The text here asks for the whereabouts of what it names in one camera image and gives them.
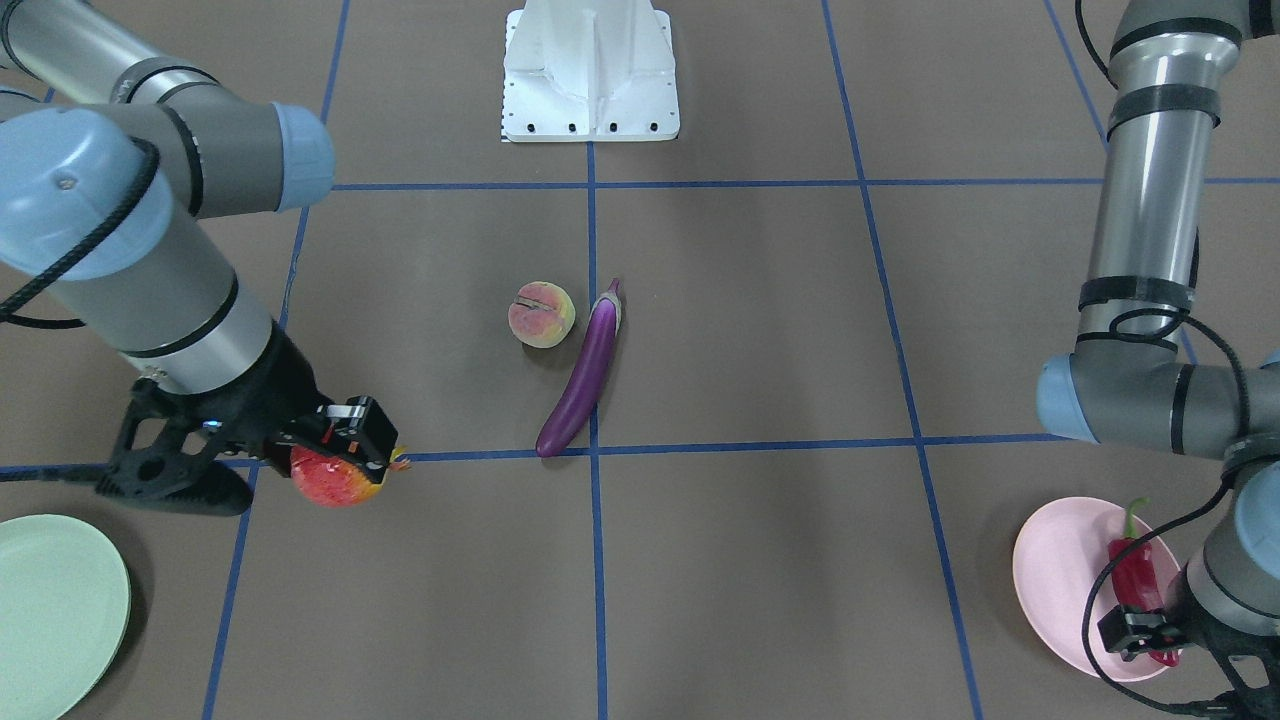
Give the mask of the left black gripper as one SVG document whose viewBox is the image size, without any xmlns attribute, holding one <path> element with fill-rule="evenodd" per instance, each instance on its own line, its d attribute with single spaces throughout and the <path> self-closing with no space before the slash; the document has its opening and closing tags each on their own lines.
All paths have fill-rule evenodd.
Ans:
<svg viewBox="0 0 1280 720">
<path fill-rule="evenodd" d="M 1098 620 L 1103 651 L 1130 662 L 1151 652 L 1199 647 L 1212 657 L 1228 689 L 1212 700 L 1170 703 L 1125 687 L 1103 667 L 1098 678 L 1129 700 L 1174 717 L 1277 719 L 1277 637 L 1254 635 L 1220 621 L 1184 580 L 1176 580 L 1175 589 L 1171 609 L 1114 605 Z"/>
</svg>

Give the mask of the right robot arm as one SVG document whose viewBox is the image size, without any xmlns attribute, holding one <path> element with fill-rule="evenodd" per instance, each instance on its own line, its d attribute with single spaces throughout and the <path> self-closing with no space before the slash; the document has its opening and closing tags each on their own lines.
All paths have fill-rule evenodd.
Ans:
<svg viewBox="0 0 1280 720">
<path fill-rule="evenodd" d="M 244 455 L 312 503 L 349 507 L 403 466 L 379 402 L 325 396 L 278 319 L 247 291 L 202 219 L 305 209 L 335 154 L 308 109 L 247 102 L 205 68 L 146 44 L 87 1 L 5 1 L 3 65 L 63 105 L 3 91 L 3 264 L 138 373 L 100 468 L 5 470 L 5 482 L 87 486 L 116 502 L 236 516 Z"/>
</svg>

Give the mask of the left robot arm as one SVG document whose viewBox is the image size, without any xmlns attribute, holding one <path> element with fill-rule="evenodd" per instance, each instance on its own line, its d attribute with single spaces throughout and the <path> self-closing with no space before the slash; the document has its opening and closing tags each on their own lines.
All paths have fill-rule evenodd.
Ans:
<svg viewBox="0 0 1280 720">
<path fill-rule="evenodd" d="M 1229 688 L 1160 712 L 1277 716 L 1277 357 L 1257 369 L 1193 314 L 1204 168 L 1219 87 L 1245 41 L 1277 33 L 1275 1 L 1132 1 L 1098 67 L 1117 96 L 1073 354 L 1050 359 L 1037 413 L 1053 436 L 1217 459 L 1210 500 L 1134 539 L 1093 579 L 1079 626 L 1085 661 L 1112 688 L 1091 642 L 1132 661 L 1204 648 Z M 1162 609 L 1094 603 L 1115 569 L 1221 502 L 1230 509 L 1175 575 Z"/>
</svg>

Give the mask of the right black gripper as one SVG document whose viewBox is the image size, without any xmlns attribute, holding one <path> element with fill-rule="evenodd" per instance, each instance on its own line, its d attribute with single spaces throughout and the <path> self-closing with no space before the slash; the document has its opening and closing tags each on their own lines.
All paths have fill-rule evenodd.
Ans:
<svg viewBox="0 0 1280 720">
<path fill-rule="evenodd" d="M 230 384 L 175 395 L 138 379 L 96 493 L 128 507 L 236 516 L 253 502 L 221 456 L 246 455 L 288 477 L 302 447 L 383 482 L 398 430 L 371 396 L 337 404 L 287 333 L 274 325 L 262 356 Z"/>
</svg>

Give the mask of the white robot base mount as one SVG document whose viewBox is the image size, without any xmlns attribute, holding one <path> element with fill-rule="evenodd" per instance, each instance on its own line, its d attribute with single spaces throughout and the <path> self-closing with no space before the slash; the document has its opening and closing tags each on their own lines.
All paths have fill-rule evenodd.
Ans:
<svg viewBox="0 0 1280 720">
<path fill-rule="evenodd" d="M 502 141 L 678 137 L 672 20 L 652 3 L 527 1 L 504 31 Z"/>
</svg>

